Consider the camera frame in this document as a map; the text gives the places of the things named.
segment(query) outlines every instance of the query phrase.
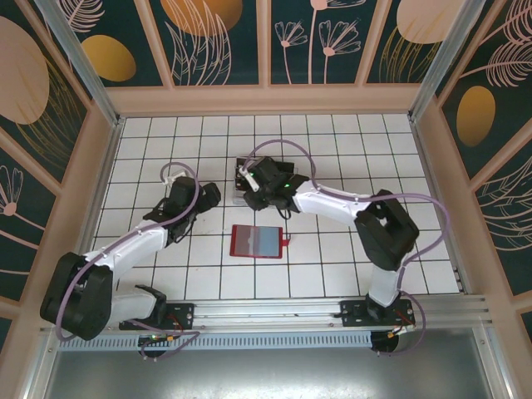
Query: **metal frame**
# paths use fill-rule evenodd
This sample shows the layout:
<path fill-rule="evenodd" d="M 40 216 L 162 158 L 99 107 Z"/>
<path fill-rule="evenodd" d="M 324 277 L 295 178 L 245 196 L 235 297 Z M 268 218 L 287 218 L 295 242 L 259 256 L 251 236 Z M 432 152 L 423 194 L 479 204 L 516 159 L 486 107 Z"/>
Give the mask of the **metal frame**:
<path fill-rule="evenodd" d="M 70 29 L 58 2 L 51 2 L 50 0 L 34 1 L 44 20 L 56 36 L 57 41 L 61 44 L 63 51 L 68 55 L 72 65 L 76 68 L 83 83 L 85 83 L 87 90 L 100 107 L 104 117 L 112 126 L 116 125 L 118 115 L 115 112 L 115 107 L 112 105 L 100 77 L 94 71 L 91 62 L 81 48 L 79 40 Z"/>
<path fill-rule="evenodd" d="M 419 120 L 429 102 L 431 102 L 436 89 L 464 45 L 470 29 L 482 12 L 484 3 L 485 0 L 466 0 L 462 5 L 445 41 L 441 44 L 421 83 L 416 99 L 411 105 L 411 119 L 414 122 Z"/>

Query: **white tile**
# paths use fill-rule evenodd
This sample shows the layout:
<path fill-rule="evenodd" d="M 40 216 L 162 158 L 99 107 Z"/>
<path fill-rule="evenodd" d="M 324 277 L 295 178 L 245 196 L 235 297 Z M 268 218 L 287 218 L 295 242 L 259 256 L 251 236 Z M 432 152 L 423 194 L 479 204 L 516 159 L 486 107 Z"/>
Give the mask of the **white tile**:
<path fill-rule="evenodd" d="M 339 155 L 363 155 L 364 145 L 362 135 L 336 135 L 336 144 Z"/>
<path fill-rule="evenodd" d="M 419 155 L 394 155 L 399 177 L 423 177 L 425 172 Z"/>
<path fill-rule="evenodd" d="M 283 159 L 285 162 L 293 162 L 300 175 L 310 176 L 310 162 L 306 156 L 284 156 Z"/>
<path fill-rule="evenodd" d="M 238 135 L 229 137 L 227 156 L 248 156 L 255 147 L 255 139 L 252 135 Z"/>
<path fill-rule="evenodd" d="M 227 136 L 202 137 L 199 148 L 200 157 L 227 156 Z"/>
<path fill-rule="evenodd" d="M 407 204 L 408 214 L 419 230 L 438 230 L 440 223 L 433 204 Z"/>
<path fill-rule="evenodd" d="M 139 260 L 136 263 L 136 265 L 135 265 L 135 267 L 137 267 L 137 268 L 146 267 L 146 266 L 150 266 L 150 267 L 154 267 L 155 266 L 155 252 L 153 254 L 149 254 L 145 258 Z"/>
<path fill-rule="evenodd" d="M 140 183 L 136 193 L 136 208 L 153 208 L 165 197 L 162 183 Z"/>
<path fill-rule="evenodd" d="M 406 114 L 385 114 L 384 121 L 388 133 L 410 133 L 410 122 Z"/>
<path fill-rule="evenodd" d="M 170 158 L 172 155 L 172 137 L 154 137 L 148 140 L 145 158 Z"/>
<path fill-rule="evenodd" d="M 213 208 L 208 212 L 203 214 L 198 214 L 196 216 L 196 221 L 194 222 L 194 228 L 192 229 L 192 234 L 201 235 L 201 234 L 222 234 L 223 230 L 223 220 L 224 220 L 224 208 Z"/>
<path fill-rule="evenodd" d="M 259 146 L 266 141 L 280 139 L 280 135 L 257 135 L 255 136 L 255 146 Z M 272 143 L 255 152 L 256 156 L 281 156 L 281 143 Z"/>
<path fill-rule="evenodd" d="M 366 154 L 391 154 L 390 142 L 386 133 L 374 135 L 362 135 Z"/>
<path fill-rule="evenodd" d="M 254 135 L 253 116 L 230 116 L 229 135 Z"/>
<path fill-rule="evenodd" d="M 227 135 L 227 116 L 204 116 L 201 135 Z"/>
<path fill-rule="evenodd" d="M 118 237 L 98 237 L 94 240 L 94 243 L 92 244 L 92 250 L 97 251 L 99 249 L 103 249 L 107 245 L 115 242 L 117 239 Z"/>
<path fill-rule="evenodd" d="M 381 114 L 364 114 L 358 116 L 362 133 L 386 133 Z"/>
<path fill-rule="evenodd" d="M 373 264 L 359 264 L 355 265 L 357 268 L 358 288 L 360 295 L 365 296 L 369 292 L 369 287 L 372 283 Z"/>
<path fill-rule="evenodd" d="M 284 219 L 275 208 L 266 208 L 255 212 L 255 226 L 284 228 Z"/>
<path fill-rule="evenodd" d="M 317 234 L 295 234 L 288 245 L 290 264 L 320 264 Z"/>
<path fill-rule="evenodd" d="M 104 209 L 101 213 L 98 236 L 118 237 L 127 233 L 131 209 Z"/>
<path fill-rule="evenodd" d="M 393 194 L 402 193 L 401 183 L 398 178 L 379 178 L 372 179 L 373 194 L 378 193 L 380 190 L 388 190 Z"/>
<path fill-rule="evenodd" d="M 136 184 L 119 183 L 109 185 L 104 208 L 133 208 Z"/>
<path fill-rule="evenodd" d="M 202 124 L 201 116 L 180 116 L 177 118 L 175 135 L 201 135 Z"/>
<path fill-rule="evenodd" d="M 294 143 L 302 146 L 308 152 L 308 135 L 291 135 L 289 137 L 283 136 L 283 140 L 293 141 Z M 302 156 L 303 152 L 299 148 L 296 148 L 293 145 L 283 143 L 283 155 L 284 156 L 291 156 L 291 155 Z"/>
<path fill-rule="evenodd" d="M 355 264 L 324 264 L 323 278 L 327 297 L 356 297 L 358 295 Z"/>
<path fill-rule="evenodd" d="M 170 301 L 185 299 L 186 268 L 155 268 L 153 288 Z"/>
<path fill-rule="evenodd" d="M 394 154 L 417 154 L 416 142 L 412 134 L 389 135 Z"/>
<path fill-rule="evenodd" d="M 118 291 L 133 289 L 137 284 L 144 284 L 151 287 L 153 278 L 153 268 L 132 268 L 121 277 L 118 283 Z"/>
<path fill-rule="evenodd" d="M 254 212 L 251 208 L 233 207 L 225 208 L 224 215 L 224 234 L 231 234 L 234 224 L 244 226 L 254 225 Z"/>
<path fill-rule="evenodd" d="M 144 160 L 142 162 L 142 171 L 140 173 L 141 183 L 155 183 L 160 182 L 160 170 L 164 165 L 170 162 L 169 159 L 162 160 Z M 165 176 L 168 176 L 170 168 L 166 168 Z"/>
<path fill-rule="evenodd" d="M 122 137 L 147 137 L 151 118 L 127 118 Z"/>
<path fill-rule="evenodd" d="M 317 155 L 313 157 L 318 179 L 339 179 L 340 165 L 336 155 Z"/>
<path fill-rule="evenodd" d="M 257 298 L 287 298 L 288 266 L 257 266 L 255 269 Z"/>
<path fill-rule="evenodd" d="M 155 266 L 186 266 L 189 264 L 190 237 L 172 244 L 157 253 Z"/>
<path fill-rule="evenodd" d="M 310 154 L 311 155 L 336 155 L 336 140 L 334 135 L 311 135 Z"/>
<path fill-rule="evenodd" d="M 189 268 L 185 299 L 218 299 L 220 266 Z"/>
<path fill-rule="evenodd" d="M 349 226 L 346 224 L 322 215 L 318 216 L 318 227 L 320 233 L 340 233 L 349 231 Z"/>
<path fill-rule="evenodd" d="M 372 181 L 369 179 L 343 179 L 343 189 L 354 194 L 371 194 L 373 192 Z"/>
<path fill-rule="evenodd" d="M 225 158 L 200 158 L 198 177 L 202 180 L 225 180 Z"/>
<path fill-rule="evenodd" d="M 252 264 L 254 258 L 244 257 L 244 256 L 231 256 L 231 236 L 225 235 L 223 239 L 223 254 L 222 254 L 222 264 L 224 266 L 228 264 Z"/>
<path fill-rule="evenodd" d="M 288 270 L 292 298 L 316 298 L 324 295 L 321 264 L 292 264 L 288 266 Z"/>
<path fill-rule="evenodd" d="M 175 137 L 172 158 L 197 158 L 200 156 L 199 137 Z"/>
<path fill-rule="evenodd" d="M 250 299 L 254 297 L 254 267 L 224 266 L 222 268 L 222 299 Z"/>
<path fill-rule="evenodd" d="M 368 155 L 367 165 L 371 177 L 397 177 L 396 163 L 391 155 Z"/>
<path fill-rule="evenodd" d="M 307 118 L 305 115 L 281 115 L 283 135 L 306 135 Z"/>
<path fill-rule="evenodd" d="M 352 250 L 355 254 L 355 261 L 358 262 L 371 262 L 366 256 L 366 251 L 362 247 L 362 241 L 358 233 L 351 233 Z"/>
<path fill-rule="evenodd" d="M 116 158 L 118 160 L 141 160 L 144 158 L 147 139 L 122 139 Z"/>
<path fill-rule="evenodd" d="M 406 266 L 401 289 L 411 294 L 426 293 L 425 278 L 419 262 L 411 262 Z"/>
<path fill-rule="evenodd" d="M 364 155 L 340 155 L 340 166 L 342 167 L 342 177 L 364 178 L 369 177 L 367 171 L 366 156 Z"/>
<path fill-rule="evenodd" d="M 307 115 L 309 134 L 333 133 L 333 119 L 330 115 Z"/>
<path fill-rule="evenodd" d="M 403 177 L 401 178 L 402 190 L 405 193 L 431 195 L 429 185 L 424 177 Z M 422 199 L 406 199 L 406 202 L 419 202 Z"/>
<path fill-rule="evenodd" d="M 451 262 L 422 262 L 429 293 L 458 293 L 455 272 Z"/>
<path fill-rule="evenodd" d="M 349 233 L 320 234 L 319 241 L 322 247 L 322 261 L 324 263 L 353 262 Z"/>
<path fill-rule="evenodd" d="M 221 260 L 221 235 L 198 235 L 190 239 L 190 266 L 214 266 L 220 264 Z"/>
<path fill-rule="evenodd" d="M 335 133 L 360 133 L 356 115 L 333 115 Z"/>
<path fill-rule="evenodd" d="M 111 183 L 131 183 L 139 181 L 142 160 L 117 160 L 113 168 Z"/>
<path fill-rule="evenodd" d="M 150 137 L 173 137 L 177 118 L 151 118 Z"/>
<path fill-rule="evenodd" d="M 281 120 L 279 115 L 255 116 L 255 135 L 280 135 Z"/>
<path fill-rule="evenodd" d="M 440 230 L 422 230 L 419 232 L 417 238 L 417 248 L 421 251 L 432 245 L 441 236 Z M 421 260 L 447 260 L 449 259 L 449 253 L 445 240 L 440 242 L 435 248 L 431 249 L 426 254 L 421 256 Z"/>
<path fill-rule="evenodd" d="M 318 232 L 318 224 L 315 214 L 292 213 L 292 218 L 287 221 L 287 226 L 290 234 Z"/>

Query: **leaf pattern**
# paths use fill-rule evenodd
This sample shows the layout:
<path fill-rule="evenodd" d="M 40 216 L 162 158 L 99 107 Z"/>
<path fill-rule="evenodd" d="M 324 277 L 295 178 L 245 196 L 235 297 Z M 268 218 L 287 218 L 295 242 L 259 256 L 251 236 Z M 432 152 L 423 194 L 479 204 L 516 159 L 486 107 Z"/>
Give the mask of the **leaf pattern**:
<path fill-rule="evenodd" d="M 74 32 L 90 32 L 105 13 L 102 0 L 58 0 L 58 3 Z"/>

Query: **metal post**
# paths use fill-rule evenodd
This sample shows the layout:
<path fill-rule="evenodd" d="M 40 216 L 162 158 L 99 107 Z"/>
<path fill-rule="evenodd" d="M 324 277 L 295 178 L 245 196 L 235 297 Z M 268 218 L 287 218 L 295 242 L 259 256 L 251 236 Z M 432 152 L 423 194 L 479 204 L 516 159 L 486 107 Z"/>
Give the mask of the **metal post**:
<path fill-rule="evenodd" d="M 96 104 L 101 108 L 103 115 L 112 126 L 115 126 L 117 123 L 117 115 L 111 99 L 106 93 L 106 88 L 92 68 L 91 62 L 86 57 L 76 35 L 70 29 L 57 2 L 35 0 L 35 4 L 39 7 L 42 16 L 54 35 L 56 35 L 56 39 L 61 44 L 63 51 L 70 58 L 72 65 L 76 68 L 87 90 L 91 93 Z"/>

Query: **gray floor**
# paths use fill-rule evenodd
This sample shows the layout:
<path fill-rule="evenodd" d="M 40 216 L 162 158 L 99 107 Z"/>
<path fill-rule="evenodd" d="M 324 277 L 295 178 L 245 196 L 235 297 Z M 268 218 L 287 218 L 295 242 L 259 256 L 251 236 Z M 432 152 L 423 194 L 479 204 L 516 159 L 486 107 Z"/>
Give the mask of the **gray floor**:
<path fill-rule="evenodd" d="M 411 354 L 366 348 L 185 351 L 143 362 L 133 352 L 64 352 L 47 398 L 489 398 L 472 334 L 430 331 Z"/>

